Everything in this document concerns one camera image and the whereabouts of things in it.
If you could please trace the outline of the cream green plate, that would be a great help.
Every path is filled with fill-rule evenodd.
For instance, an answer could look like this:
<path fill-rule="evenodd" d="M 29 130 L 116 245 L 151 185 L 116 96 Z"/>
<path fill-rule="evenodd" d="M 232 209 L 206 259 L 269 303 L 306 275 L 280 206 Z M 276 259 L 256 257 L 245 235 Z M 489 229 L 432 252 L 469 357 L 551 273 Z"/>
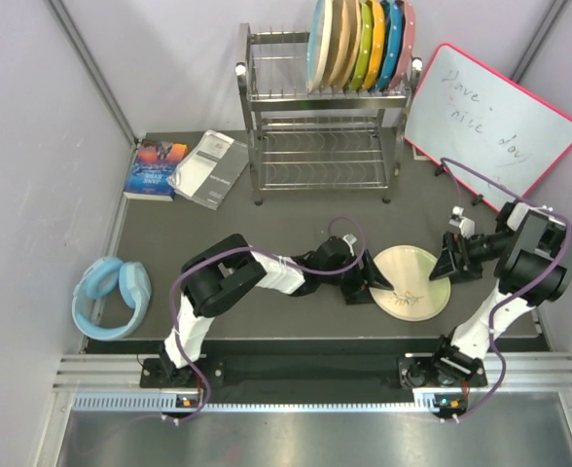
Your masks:
<path fill-rule="evenodd" d="M 408 322 L 422 322 L 440 314 L 447 306 L 451 284 L 448 278 L 431 281 L 436 258 L 409 245 L 387 248 L 375 256 L 375 265 L 393 290 L 371 289 L 375 304 L 384 312 Z"/>

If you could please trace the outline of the beige bird plate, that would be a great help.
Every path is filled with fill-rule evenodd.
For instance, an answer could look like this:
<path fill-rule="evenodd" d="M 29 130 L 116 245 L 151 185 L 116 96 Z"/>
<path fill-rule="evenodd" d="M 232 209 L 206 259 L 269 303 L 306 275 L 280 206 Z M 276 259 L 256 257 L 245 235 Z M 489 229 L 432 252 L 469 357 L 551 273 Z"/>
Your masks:
<path fill-rule="evenodd" d="M 333 90 L 344 90 L 351 79 L 355 62 L 359 53 L 360 41 L 362 36 L 362 13 L 361 2 L 358 0 L 346 1 L 348 12 L 349 26 L 349 42 L 347 54 L 343 63 L 343 67 L 336 80 L 334 81 Z"/>
<path fill-rule="evenodd" d="M 332 1 L 332 12 L 330 43 L 320 86 L 322 90 L 332 87 L 337 81 L 345 61 L 350 36 L 346 2 Z"/>

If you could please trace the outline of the white blue leaf plate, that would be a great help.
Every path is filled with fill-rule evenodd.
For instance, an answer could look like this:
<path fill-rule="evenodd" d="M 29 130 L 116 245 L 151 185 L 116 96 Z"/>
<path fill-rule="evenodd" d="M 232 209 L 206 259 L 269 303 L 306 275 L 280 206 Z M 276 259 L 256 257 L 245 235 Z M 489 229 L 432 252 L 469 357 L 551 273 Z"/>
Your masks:
<path fill-rule="evenodd" d="M 332 35 L 334 2 L 316 2 L 306 50 L 306 88 L 308 93 L 319 90 L 325 73 Z"/>

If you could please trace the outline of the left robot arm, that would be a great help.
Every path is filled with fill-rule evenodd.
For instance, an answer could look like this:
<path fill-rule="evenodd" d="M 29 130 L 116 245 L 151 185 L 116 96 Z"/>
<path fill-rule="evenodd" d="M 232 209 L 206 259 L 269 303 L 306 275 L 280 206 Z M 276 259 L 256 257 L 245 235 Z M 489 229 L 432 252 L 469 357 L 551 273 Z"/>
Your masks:
<path fill-rule="evenodd" d="M 327 284 L 340 289 L 347 305 L 373 301 L 373 290 L 391 292 L 367 248 L 354 250 L 352 234 L 331 236 L 302 255 L 278 256 L 232 234 L 193 257 L 170 290 L 173 326 L 160 351 L 161 373 L 174 385 L 189 383 L 214 319 L 255 288 L 291 297 L 315 293 Z"/>

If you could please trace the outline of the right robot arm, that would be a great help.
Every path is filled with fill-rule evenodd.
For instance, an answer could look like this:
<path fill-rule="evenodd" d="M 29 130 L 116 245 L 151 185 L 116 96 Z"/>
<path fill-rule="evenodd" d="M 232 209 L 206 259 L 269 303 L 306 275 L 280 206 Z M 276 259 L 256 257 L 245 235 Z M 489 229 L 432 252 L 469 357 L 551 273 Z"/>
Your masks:
<path fill-rule="evenodd" d="M 446 232 L 429 274 L 453 284 L 483 277 L 483 264 L 496 263 L 496 285 L 477 311 L 447 336 L 423 365 L 429 385 L 474 384 L 483 377 L 483 358 L 520 316 L 554 302 L 572 279 L 572 227 L 524 202 L 507 202 L 492 234 Z"/>

